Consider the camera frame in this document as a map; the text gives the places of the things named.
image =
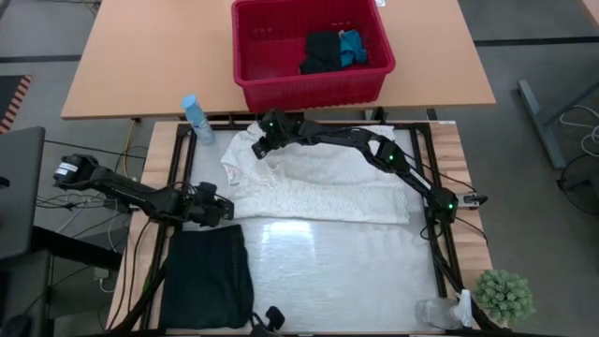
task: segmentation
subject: black folded pants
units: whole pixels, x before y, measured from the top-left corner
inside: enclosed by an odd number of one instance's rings
[[[175,234],[168,250],[160,325],[172,329],[243,327],[254,288],[241,226]]]

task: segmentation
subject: plastic bottle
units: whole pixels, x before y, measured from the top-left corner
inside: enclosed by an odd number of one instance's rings
[[[181,106],[185,109],[185,118],[196,132],[197,139],[204,145],[214,143],[214,133],[210,128],[210,123],[208,123],[204,111],[202,111],[197,103],[197,97],[195,95],[187,95],[183,99]]]
[[[460,302],[450,299],[420,300],[416,304],[416,319],[443,330],[472,327],[470,290],[461,291]]]

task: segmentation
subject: white cloth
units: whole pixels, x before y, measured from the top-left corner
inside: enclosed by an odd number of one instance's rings
[[[365,126],[395,139],[392,126]],[[264,136],[250,125],[221,159],[235,218],[298,217],[331,221],[405,224],[405,184],[366,162],[356,149],[290,144],[258,160],[252,145]],[[376,153],[378,142],[371,142]]]

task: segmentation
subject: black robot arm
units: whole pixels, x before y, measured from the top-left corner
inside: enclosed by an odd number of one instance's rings
[[[252,146],[258,159],[268,152],[290,143],[316,145],[319,143],[341,145],[357,149],[368,163],[386,173],[395,174],[414,188],[424,199],[433,216],[451,224],[456,218],[458,199],[450,190],[434,186],[426,177],[416,172],[405,159],[405,153],[392,140],[360,127],[326,127],[313,121],[290,121],[285,114],[271,111],[260,121],[265,136]],[[376,154],[369,141],[379,143]]]
[[[191,186],[184,183],[182,189],[173,186],[155,189],[100,166],[90,155],[64,156],[53,178],[56,186],[64,190],[91,188],[116,198],[127,207],[136,205],[161,224],[193,221],[202,226],[215,227],[220,219],[233,218],[233,203],[216,196],[214,184]]]

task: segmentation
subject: power cord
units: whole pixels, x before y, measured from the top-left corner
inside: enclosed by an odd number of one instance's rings
[[[71,194],[65,194],[65,195],[59,195],[59,196],[55,196],[55,197],[51,197],[51,198],[44,198],[42,196],[37,196],[36,197],[36,206],[39,208],[44,208],[44,209],[66,209],[69,211],[72,211],[73,209],[89,209],[89,208],[101,208],[103,206],[101,206],[101,204],[94,204],[94,205],[90,205],[90,203],[92,202],[104,202],[103,198],[99,198],[97,195],[95,196],[86,196],[86,195],[82,195],[82,194],[78,194],[79,197],[83,198],[83,201],[79,201],[79,202],[72,202],[69,200],[69,197],[74,196],[75,193],[71,193]],[[62,197],[66,197],[65,199],[65,203],[59,203],[59,200],[56,200],[58,198],[62,198]]]
[[[100,317],[100,310],[102,310],[103,307],[98,307],[97,311],[96,311],[96,315],[97,315],[97,323],[100,325],[100,328],[102,329],[102,331],[106,332],[106,328],[104,328],[104,324],[102,324],[102,317]]]
[[[127,134],[127,142],[124,144],[124,159],[123,159],[123,172],[124,176],[129,178],[129,172],[127,171],[127,154],[129,152],[129,146],[131,146],[131,137],[133,136],[133,130],[138,122],[136,120],[131,121],[129,126],[129,133]]]
[[[482,231],[479,227],[476,227],[475,225],[469,223],[468,221],[461,219],[459,217],[456,216],[457,220],[460,220],[463,224],[468,225],[469,227],[473,228],[474,230],[476,230],[478,233],[480,233],[480,235],[485,239],[485,242],[487,242],[487,244],[489,244],[489,240],[487,239],[487,235],[485,234],[484,231]]]
[[[67,142],[62,142],[62,141],[49,140],[49,139],[45,139],[44,141],[47,142],[47,143],[50,143],[50,144],[64,145],[64,146],[68,146],[68,147],[72,147],[72,148],[76,148],[76,149],[96,151],[96,152],[100,152],[100,153],[103,153],[103,154],[115,154],[115,155],[119,155],[119,156],[125,155],[125,156],[130,157],[130,158],[137,158],[137,159],[143,159],[143,160],[146,159],[146,157],[144,157],[144,156],[132,155],[132,154],[124,154],[124,153],[120,153],[119,154],[119,153],[114,152],[114,151],[102,150],[102,149],[92,148],[92,147],[89,147],[89,146],[80,146],[80,145],[75,145],[75,144],[71,144],[71,143],[67,143]]]
[[[589,108],[589,107],[586,107],[586,106],[583,106],[583,105],[575,105],[574,107],[572,107],[572,109],[570,109],[570,110],[569,110],[569,111],[567,111],[567,112],[564,112],[564,113],[562,114],[562,116],[560,116],[560,123],[561,123],[561,124],[563,124],[563,125],[569,125],[569,126],[574,126],[574,127],[582,127],[582,128],[587,128],[587,129],[590,129],[590,130],[591,130],[591,133],[590,133],[590,134],[586,135],[585,137],[583,137],[583,138],[580,140],[580,149],[582,149],[582,151],[583,151],[585,154],[588,154],[588,155],[590,155],[590,156],[593,156],[593,157],[597,157],[597,158],[599,158],[599,154],[596,154],[596,153],[593,153],[593,152],[589,151],[589,150],[586,148],[586,146],[585,146],[585,142],[586,142],[587,140],[589,140],[589,139],[590,139],[590,140],[592,140],[592,142],[593,142],[593,143],[595,143],[595,144],[599,144],[599,125],[585,125],[585,124],[580,124],[580,123],[566,122],[566,121],[564,120],[565,116],[566,116],[568,113],[570,113],[570,112],[574,111],[575,109],[583,109],[583,110],[585,110],[585,111],[587,111],[587,112],[591,113],[591,114],[592,114],[593,116],[595,116],[597,119],[599,119],[599,113],[598,113],[597,111],[595,111],[595,110],[593,110],[593,109]]]
[[[127,216],[127,217],[126,217],[126,218],[123,220],[123,222],[121,223],[121,227],[125,227],[125,226],[124,226],[124,223],[125,223],[127,220],[129,220],[130,218],[131,218],[131,216],[130,216],[130,215],[129,215],[129,216]],[[127,228],[127,231],[126,231],[126,233],[123,235],[123,237],[122,237],[122,238],[121,238],[121,239],[120,239],[118,242],[116,242],[116,243],[114,244],[114,247],[116,247],[116,248],[117,248],[117,250],[118,250],[118,247],[119,247],[119,245],[120,245],[121,243],[123,243],[123,242],[124,242],[124,240],[125,240],[125,239],[126,239],[128,236],[129,236],[129,229],[131,228],[131,226],[129,225],[129,227],[125,227],[125,228]]]
[[[560,191],[562,191],[562,193],[565,195],[566,199],[568,199],[568,201],[572,204],[572,206],[574,206],[575,208],[577,208],[581,212],[584,212],[584,213],[586,213],[588,215],[593,215],[593,216],[599,215],[599,212],[587,211],[584,208],[582,208],[581,206],[579,206],[578,204],[576,204],[572,200],[572,198],[568,195],[568,193],[563,189],[563,183],[566,182],[566,179],[565,179],[566,172],[572,167],[572,165],[574,163],[576,163],[578,160],[580,160],[582,158],[586,158],[586,157],[589,157],[589,156],[596,157],[597,155],[599,155],[599,154],[593,154],[593,155],[590,155],[590,154],[581,154],[578,157],[570,160],[570,162],[565,166],[565,168],[563,168],[562,174],[560,175],[560,179],[557,181],[558,187],[560,188]]]
[[[81,214],[81,212],[83,212],[83,210],[85,210],[85,206],[87,206],[87,203],[92,202],[93,198],[96,198],[97,196],[99,196],[101,194],[101,192],[97,192],[91,198],[86,198],[83,196],[83,193],[81,193],[79,191],[77,191],[76,193],[78,195],[80,195],[83,198],[83,200],[85,200],[83,203],[83,207],[78,209],[75,212],[75,214],[73,214],[68,220],[66,220],[66,222],[62,226],[58,227],[58,229],[56,229],[56,233],[60,233],[61,231],[63,231],[63,229],[65,229],[68,225],[70,225],[73,222],[73,220],[75,220]],[[68,200],[69,197],[70,197],[70,195],[66,196],[66,202],[69,202],[69,200]]]
[[[109,243],[110,243],[110,248],[112,248],[112,251],[116,253],[116,246],[114,245],[114,243],[112,242],[112,225],[114,224],[114,219],[116,218],[116,213],[118,212],[118,206],[119,206],[119,200],[115,199],[114,200],[114,213],[112,214],[113,217],[110,220],[110,224],[109,224],[109,230],[107,230],[108,236],[109,236]]]
[[[121,154],[119,155],[119,158],[116,160],[116,164],[114,164],[114,170],[113,171],[117,171],[117,169],[119,169],[119,164],[121,163],[121,158],[124,158],[125,153],[127,153],[127,156],[131,156],[129,154],[129,152],[133,149],[145,149],[146,151],[148,150],[147,146],[140,146],[140,145],[136,145],[136,146],[131,146],[129,147],[128,150],[121,152]]]
[[[138,236],[138,240],[136,241],[135,244],[135,249],[133,251],[133,261],[135,263],[136,260],[136,253],[137,253],[137,248],[139,245],[139,242],[141,241],[141,236],[143,235],[143,232],[145,231],[145,229],[148,227],[148,225],[150,224],[150,220],[148,220],[148,222],[144,225],[144,227],[141,229],[141,232]],[[114,313],[114,316],[112,317],[112,320],[110,321],[109,325],[106,327],[107,330],[111,330],[112,326],[114,325],[114,322],[116,321],[116,317],[119,315],[119,313],[121,312],[121,308],[123,307],[123,300],[124,300],[124,289],[126,287],[126,280],[127,280],[127,258],[126,258],[126,254],[127,254],[127,247],[128,244],[124,247],[123,250],[123,256],[124,256],[124,265],[123,265],[123,281],[122,281],[122,288],[121,288],[121,298],[119,299],[119,305],[116,308],[116,312]],[[131,287],[129,290],[129,306],[131,303],[131,292],[133,291],[133,281],[135,280],[135,265],[133,266],[133,268],[131,269],[133,276],[131,276]]]
[[[406,154],[406,153],[404,153],[404,155],[405,155],[406,157],[408,157],[408,158],[410,158],[410,159],[412,159],[412,160],[415,160],[415,161],[416,161],[416,159],[415,159],[413,156],[411,156],[410,154]],[[429,169],[429,170],[432,170],[432,168],[431,168],[430,166],[428,166],[428,165],[426,165],[426,164],[424,164],[424,163],[422,164],[422,166],[423,166],[423,167],[425,167],[425,168],[427,168],[427,169]],[[439,172],[439,175],[440,175],[440,176],[442,176],[442,177],[446,177],[446,178],[448,178],[448,180],[450,180],[450,181],[452,181],[452,182],[454,182],[454,183],[461,183],[462,185],[464,185],[464,186],[466,186],[466,187],[470,188],[470,189],[472,190],[472,192],[475,192],[475,193],[476,193],[476,189],[475,189],[474,187],[472,187],[472,186],[471,186],[470,184],[468,184],[468,183],[465,183],[465,182],[463,182],[463,181],[459,181],[459,180],[457,180],[457,179],[455,179],[455,178],[451,178],[451,177],[449,177],[448,175],[446,175],[446,174],[444,174],[444,173],[441,173],[441,172]]]
[[[129,287],[129,301],[127,302],[127,312],[131,311],[131,299],[133,297],[133,284],[135,283],[135,262],[136,262],[137,256],[138,256],[139,243],[141,242],[141,239],[143,239],[143,233],[146,231],[146,229],[148,228],[148,225],[150,225],[150,223],[151,223],[151,221],[148,219],[146,224],[141,229],[141,232],[138,237],[138,241],[135,242],[135,249],[133,250],[133,266],[131,267],[131,286]]]
[[[425,236],[424,236],[424,231],[425,231],[427,228],[428,228],[428,227],[424,226],[424,227],[423,227],[423,228],[420,230],[420,238],[422,238],[422,240],[424,240],[424,241],[430,241],[430,240],[431,240],[431,239],[429,239],[429,238],[427,238],[427,237],[425,237]],[[435,237],[436,239],[439,239],[439,238],[441,238],[441,235],[442,235],[442,234],[443,234],[443,232],[439,231],[439,232],[437,233],[437,232],[436,232],[436,229],[435,229],[435,236],[434,236],[434,237]]]
[[[114,289],[107,290],[107,289],[104,288],[104,279],[99,279],[98,283],[100,284],[100,290],[102,290],[102,292],[105,292],[107,294],[112,294],[114,292]]]
[[[88,232],[88,231],[90,231],[90,230],[92,230],[92,229],[94,229],[96,227],[100,227],[100,226],[106,224],[108,221],[114,219],[115,217],[121,216],[121,215],[123,215],[123,214],[122,213],[118,213],[118,214],[116,214],[114,216],[111,216],[110,218],[108,218],[108,219],[106,219],[106,220],[98,223],[98,224],[95,224],[95,225],[93,225],[91,227],[87,227],[86,229],[82,230],[81,232],[73,235],[71,238],[76,239],[77,237],[81,236],[83,233],[86,233],[86,232]]]

